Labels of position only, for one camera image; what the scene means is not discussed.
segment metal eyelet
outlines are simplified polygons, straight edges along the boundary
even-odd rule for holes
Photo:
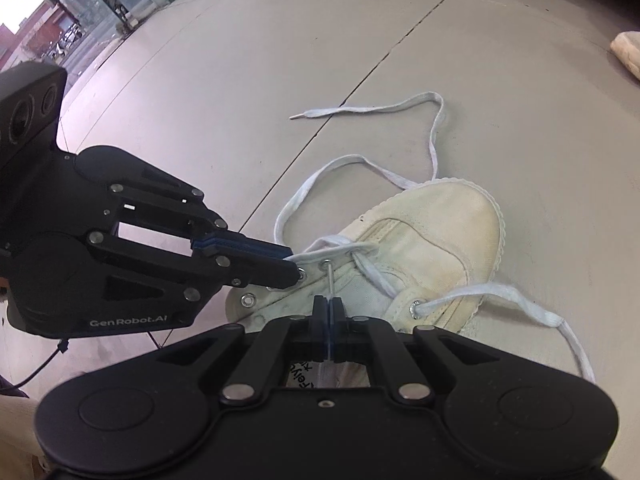
[[[416,314],[415,312],[415,307],[417,307],[418,305],[421,305],[423,303],[427,303],[426,300],[415,300],[411,306],[409,307],[409,312],[411,313],[411,317],[413,317],[414,319],[420,319],[420,316],[418,316],[418,314]]]
[[[256,303],[255,294],[252,294],[250,292],[243,294],[240,298],[240,303],[245,308],[253,308]]]

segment gray floor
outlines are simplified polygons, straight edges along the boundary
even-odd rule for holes
[[[65,103],[60,143],[129,150],[203,189],[231,228],[271,239],[280,208],[331,158],[362,153],[412,180],[431,174],[429,105],[329,121],[290,115],[439,92],[449,107],[440,174],[472,180],[500,204],[507,239],[498,278],[571,322],[620,409],[607,465],[632,478],[640,84],[607,49],[620,31],[640,28],[639,2],[176,0]],[[395,192],[367,170],[340,170],[310,195],[287,241],[300,250]],[[171,343],[224,322],[223,302],[221,294],[193,327],[156,338]],[[519,319],[496,323],[486,341],[497,346],[558,336]],[[3,331],[0,369],[21,378],[49,347]],[[152,348],[146,335],[73,343],[34,394]]]

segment cable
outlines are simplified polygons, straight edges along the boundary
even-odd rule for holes
[[[45,366],[47,366],[51,361],[53,361],[53,358],[56,355],[58,355],[59,353],[63,354],[64,352],[66,352],[68,348],[69,348],[69,339],[61,339],[60,342],[58,343],[58,347],[53,352],[53,354],[51,354],[46,361],[44,361],[38,368],[36,368],[35,371],[29,377],[19,382],[18,384],[14,384],[14,386],[9,386],[7,388],[0,388],[0,394],[3,394],[4,392],[10,392],[11,390],[17,390],[18,388],[23,387],[25,384],[30,382],[37,374],[39,374],[44,369]]]

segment building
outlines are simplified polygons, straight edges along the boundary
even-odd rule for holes
[[[0,70],[26,60],[40,59],[49,50],[51,42],[59,40],[73,22],[63,9],[42,2],[20,24],[16,34],[0,25]]]

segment shoelace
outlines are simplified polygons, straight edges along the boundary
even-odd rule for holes
[[[369,114],[399,112],[427,102],[435,102],[438,104],[438,111],[433,123],[431,123],[428,135],[428,150],[431,157],[431,165],[433,167],[433,176],[431,177],[431,180],[436,180],[438,174],[438,156],[435,149],[435,140],[437,129],[444,119],[444,99],[436,92],[423,92],[405,99],[398,104],[389,106],[342,106],[337,108],[317,108],[314,110],[308,110],[302,114],[291,116],[289,119],[319,118],[339,113]],[[295,211],[300,207],[316,182],[318,182],[318,180],[324,177],[327,173],[348,164],[364,164],[402,190],[420,186],[420,183],[413,182],[412,180],[398,175],[393,171],[386,170],[363,155],[345,155],[335,158],[311,175],[295,192],[284,208],[282,208],[273,229],[273,238],[277,244],[284,245],[283,238],[285,224],[293,213],[295,213]],[[321,262],[327,259],[330,260],[338,256],[343,256],[344,254],[349,254],[358,270],[372,283],[372,285],[374,285],[383,294],[394,299],[400,293],[400,290],[397,290],[389,280],[384,277],[382,272],[378,270],[376,265],[367,257],[367,254],[375,254],[377,250],[378,244],[373,242],[353,242],[342,235],[331,235],[318,238],[318,240],[313,242],[303,253],[294,254],[288,259],[296,262],[297,264],[304,265]],[[498,298],[503,298],[510,303],[516,304],[527,315],[527,317],[533,321],[540,323],[543,326],[557,328],[571,347],[580,367],[581,375],[588,381],[595,383],[595,374],[593,372],[593,367],[591,367],[589,358],[566,320],[561,316],[558,316],[558,314],[545,310],[538,304],[528,300],[517,288],[513,286],[494,282],[462,286],[449,291],[437,300],[414,304],[410,307],[410,312],[414,319],[425,317],[433,313],[442,304],[465,296],[496,296]]]

